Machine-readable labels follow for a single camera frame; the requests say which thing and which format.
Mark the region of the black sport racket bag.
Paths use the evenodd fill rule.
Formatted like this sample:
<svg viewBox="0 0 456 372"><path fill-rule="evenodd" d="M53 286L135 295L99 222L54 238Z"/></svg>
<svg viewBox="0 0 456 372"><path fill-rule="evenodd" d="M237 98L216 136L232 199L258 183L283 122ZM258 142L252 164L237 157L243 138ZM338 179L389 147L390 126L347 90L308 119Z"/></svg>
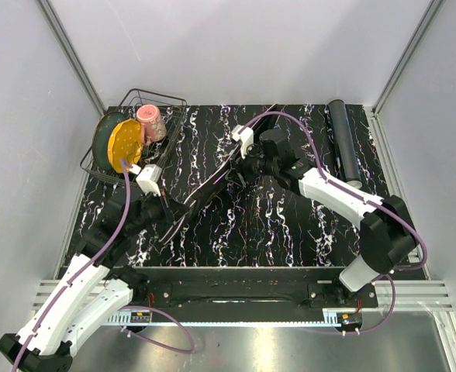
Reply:
<svg viewBox="0 0 456 372"><path fill-rule="evenodd" d="M272 112L278 112L279 106L273 104L265 112L254 117L246 126L251 127L254 131L254 144L249 147L248 155L255 156L262 151L260 147L261 136L269 133L276 123L276 117ZM214 198L219 192L225 188L227 183L227 175L234 172L239 179L240 176L235 169L235 162L240 155L239 145L232 140L235 147L229 152L228 157L220 164L217 170L211 174L205 181L203 181L182 203L173 200L174 221L169 224L168 229L164 231L162 237L159 239L160 243L169 243L178 231L188 224L190 220L195 218L199 212Z"/></svg>

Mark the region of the black shuttlecock tube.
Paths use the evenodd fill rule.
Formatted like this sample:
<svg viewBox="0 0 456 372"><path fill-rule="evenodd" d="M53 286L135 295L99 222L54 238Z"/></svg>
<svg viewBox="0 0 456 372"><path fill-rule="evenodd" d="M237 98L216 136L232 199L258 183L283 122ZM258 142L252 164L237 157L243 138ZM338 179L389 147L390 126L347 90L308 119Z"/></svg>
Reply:
<svg viewBox="0 0 456 372"><path fill-rule="evenodd" d="M360 189L361 176L344 101L335 99L329 102L328 112L340 179L353 188Z"/></svg>

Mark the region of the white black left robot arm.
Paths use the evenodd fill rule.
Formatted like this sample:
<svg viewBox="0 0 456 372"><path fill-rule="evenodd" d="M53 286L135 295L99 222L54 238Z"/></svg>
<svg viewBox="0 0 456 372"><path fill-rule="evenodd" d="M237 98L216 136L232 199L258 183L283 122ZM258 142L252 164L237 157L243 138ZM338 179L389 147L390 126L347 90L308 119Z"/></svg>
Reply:
<svg viewBox="0 0 456 372"><path fill-rule="evenodd" d="M83 235L80 250L36 314L0 339L14 371L67 371L81 346L107 318L126 306L150 305L147 275L117 267L130 240L150 225L171 222L171 198L112 198Z"/></svg>

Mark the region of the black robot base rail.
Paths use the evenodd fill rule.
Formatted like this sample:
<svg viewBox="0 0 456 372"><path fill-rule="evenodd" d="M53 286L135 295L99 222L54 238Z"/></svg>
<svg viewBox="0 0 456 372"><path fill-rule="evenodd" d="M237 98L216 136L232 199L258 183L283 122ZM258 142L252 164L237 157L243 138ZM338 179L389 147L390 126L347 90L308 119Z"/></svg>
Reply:
<svg viewBox="0 0 456 372"><path fill-rule="evenodd" d="M140 279L140 304L152 304L185 326L322 325L331 312L378 307L366 284L347 294L340 268L143 267L125 268Z"/></svg>

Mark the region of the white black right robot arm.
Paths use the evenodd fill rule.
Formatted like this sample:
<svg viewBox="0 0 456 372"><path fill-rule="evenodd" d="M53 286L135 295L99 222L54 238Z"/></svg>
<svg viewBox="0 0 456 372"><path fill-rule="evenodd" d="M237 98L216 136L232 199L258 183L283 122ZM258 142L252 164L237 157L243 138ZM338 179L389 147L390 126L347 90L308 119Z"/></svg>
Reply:
<svg viewBox="0 0 456 372"><path fill-rule="evenodd" d="M273 177L281 188L319 202L359 230L360 253L340 272L331 290L337 305L353 305L359 290L388 274L416 248L415 229L401 198L371 195L321 173L314 163L295 156L278 129L255 136L251 128L237 126L232 138L240 146L239 168L245 181Z"/></svg>

